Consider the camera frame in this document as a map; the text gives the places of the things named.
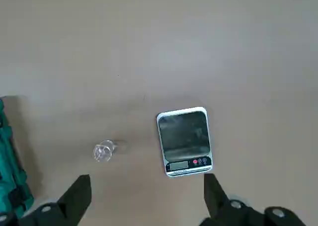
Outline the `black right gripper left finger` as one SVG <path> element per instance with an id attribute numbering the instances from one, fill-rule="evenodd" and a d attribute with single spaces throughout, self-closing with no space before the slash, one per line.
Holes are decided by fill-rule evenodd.
<path id="1" fill-rule="evenodd" d="M 56 201 L 19 219 L 20 226 L 77 226 L 91 204 L 91 180 L 81 175 Z"/>

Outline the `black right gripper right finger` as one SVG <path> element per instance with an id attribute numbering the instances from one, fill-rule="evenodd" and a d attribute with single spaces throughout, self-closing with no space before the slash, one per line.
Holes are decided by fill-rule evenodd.
<path id="1" fill-rule="evenodd" d="M 225 194 L 216 176 L 204 175 L 204 200 L 210 216 L 202 226 L 303 226 L 303 221 L 291 210 L 273 206 L 263 213 Z"/>

